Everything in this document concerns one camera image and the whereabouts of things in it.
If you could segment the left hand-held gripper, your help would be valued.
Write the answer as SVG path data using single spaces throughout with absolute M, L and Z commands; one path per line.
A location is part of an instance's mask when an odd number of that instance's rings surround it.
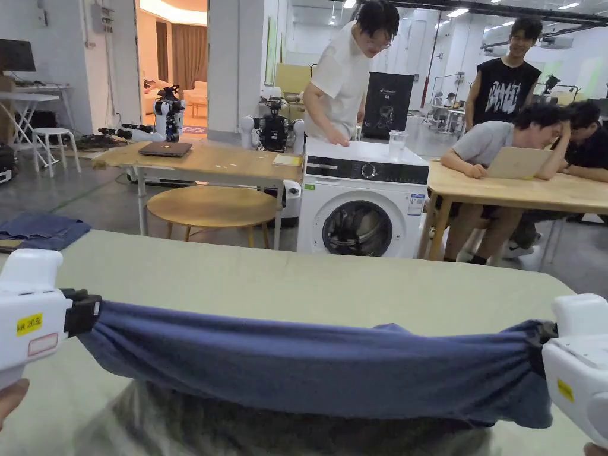
M 19 249 L 1 270 L 1 389 L 18 382 L 25 366 L 57 352 L 62 342 L 89 333 L 102 311 L 102 297 L 87 290 L 59 289 L 58 251 Z

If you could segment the person's left hand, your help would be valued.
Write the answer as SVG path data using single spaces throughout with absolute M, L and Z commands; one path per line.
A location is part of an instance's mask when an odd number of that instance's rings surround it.
M 3 429 L 4 422 L 7 420 L 8 416 L 22 403 L 29 387 L 30 381 L 26 378 L 21 378 L 16 383 L 1 390 L 0 430 Z

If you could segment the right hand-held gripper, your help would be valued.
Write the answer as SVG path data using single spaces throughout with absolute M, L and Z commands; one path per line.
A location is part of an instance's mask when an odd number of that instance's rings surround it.
M 607 301 L 596 294 L 557 297 L 555 321 L 537 321 L 528 339 L 533 369 L 551 402 L 595 445 L 607 448 Z

